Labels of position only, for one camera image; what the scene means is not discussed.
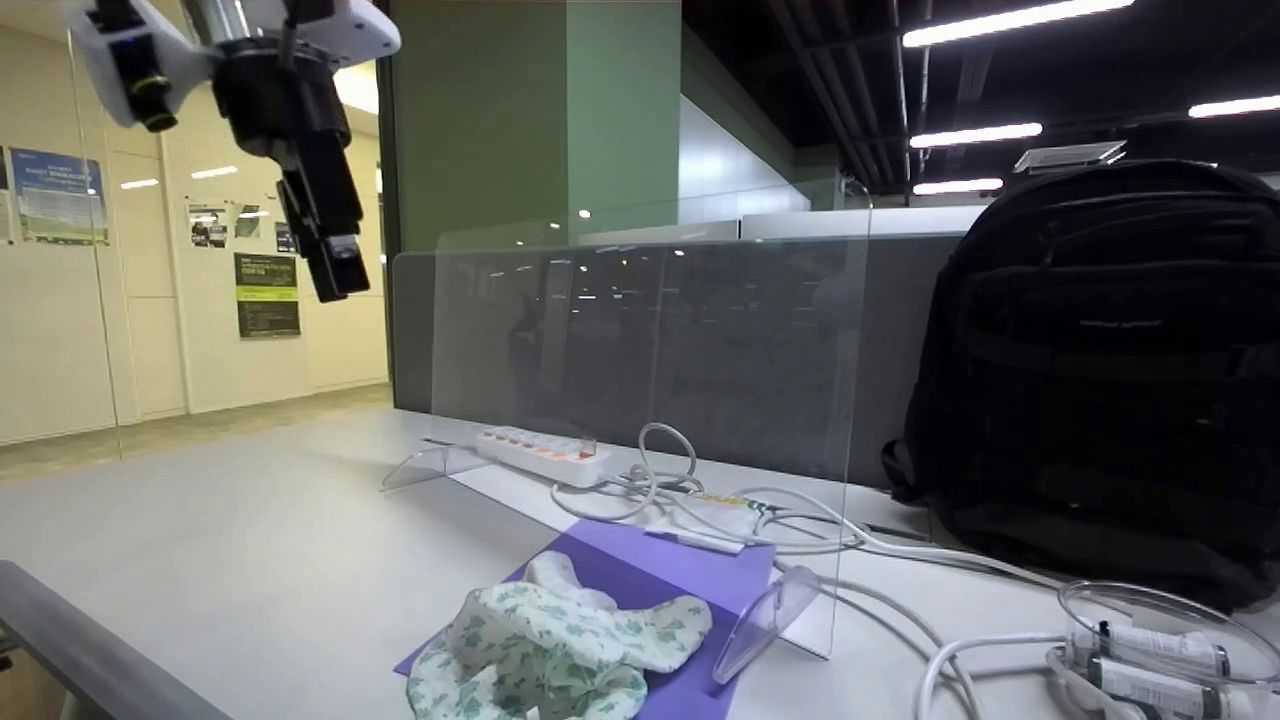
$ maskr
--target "ceiling light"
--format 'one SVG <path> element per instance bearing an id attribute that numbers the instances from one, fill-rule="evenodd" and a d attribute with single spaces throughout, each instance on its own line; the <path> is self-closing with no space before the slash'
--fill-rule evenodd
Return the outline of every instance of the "ceiling light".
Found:
<path id="1" fill-rule="evenodd" d="M 216 180 L 216 175 L 237 175 L 237 172 L 240 172 L 237 163 L 222 163 L 222 168 L 191 172 L 191 180 Z"/>
<path id="2" fill-rule="evenodd" d="M 973 175 L 973 180 L 937 180 L 937 183 L 918 183 L 918 194 L 975 194 L 975 193 L 997 193 L 1003 188 L 1000 175 Z"/>
<path id="3" fill-rule="evenodd" d="M 958 144 L 1007 144 L 1042 134 L 1043 123 L 993 123 L 993 127 L 961 127 L 961 133 L 923 133 L 913 134 L 913 149 L 958 149 Z"/>
<path id="4" fill-rule="evenodd" d="M 158 188 L 158 183 L 159 183 L 158 175 L 140 175 L 140 180 L 126 180 L 121 188 L 138 193 L 138 188 Z"/>
<path id="5" fill-rule="evenodd" d="M 1217 100 L 1217 102 L 1193 102 L 1193 121 L 1211 114 L 1256 114 L 1256 113 L 1280 113 L 1280 96 L 1242 96 L 1242 100 Z"/>
<path id="6" fill-rule="evenodd" d="M 973 37 L 1060 25 L 1060 19 L 1102 17 L 1102 13 L 1122 13 L 1122 6 L 1132 6 L 1132 0 L 1060 0 L 1060 4 L 1035 4 L 1035 6 L 1017 6 L 1017 13 L 993 13 L 993 17 L 958 19 L 958 25 L 918 27 L 903 37 L 903 49 L 958 42 L 958 39 L 973 39 Z"/>

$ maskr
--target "backpack strap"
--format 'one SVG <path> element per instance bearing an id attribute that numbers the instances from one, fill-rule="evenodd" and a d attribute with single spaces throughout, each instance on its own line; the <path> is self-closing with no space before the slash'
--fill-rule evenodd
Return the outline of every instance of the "backpack strap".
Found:
<path id="1" fill-rule="evenodd" d="M 920 487 L 913 461 L 908 461 L 908 445 L 901 435 L 881 446 L 881 464 L 883 464 L 891 501 L 901 501 L 901 503 L 923 501 L 923 487 Z"/>

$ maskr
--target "black backpack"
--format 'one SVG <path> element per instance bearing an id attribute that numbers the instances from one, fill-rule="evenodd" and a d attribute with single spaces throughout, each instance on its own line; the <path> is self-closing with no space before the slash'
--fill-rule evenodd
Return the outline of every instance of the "black backpack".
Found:
<path id="1" fill-rule="evenodd" d="M 1280 194 L 1115 163 L 1000 194 L 937 279 L 897 501 L 993 554 L 1242 609 L 1280 577 Z"/>

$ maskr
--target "floor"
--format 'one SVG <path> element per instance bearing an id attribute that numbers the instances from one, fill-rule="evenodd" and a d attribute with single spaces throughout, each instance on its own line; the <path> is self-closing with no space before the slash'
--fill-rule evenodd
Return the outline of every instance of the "floor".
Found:
<path id="1" fill-rule="evenodd" d="M 287 400 L 287 405 L 258 405 L 258 407 L 234 407 L 234 410 L 208 410 L 208 415 L 129 423 L 129 426 L 110 426 L 88 435 L 61 435 L 42 445 L 11 445 L 11 446 L 0 446 L 0 483 L 173 451 L 173 446 L 196 446 L 196 445 L 250 435 L 266 426 L 338 420 L 338 415 L 373 410 L 373 407 L 394 407 L 394 391 L 385 384 Z"/>

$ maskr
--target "ceiling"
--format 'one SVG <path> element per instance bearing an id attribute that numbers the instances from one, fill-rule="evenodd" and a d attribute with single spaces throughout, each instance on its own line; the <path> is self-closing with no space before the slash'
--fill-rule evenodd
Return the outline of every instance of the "ceiling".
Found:
<path id="1" fill-rule="evenodd" d="M 908 153 L 913 133 L 1042 121 L 1031 144 L 1129 140 L 1280 172 L 1280 114 L 1193 123 L 1199 100 L 1280 91 L 1280 0 L 1135 0 L 1124 13 L 901 49 L 903 27 L 1043 0 L 684 0 L 690 27 L 795 149 L 842 149 L 878 194 L 1007 175 L 1029 144 Z"/>

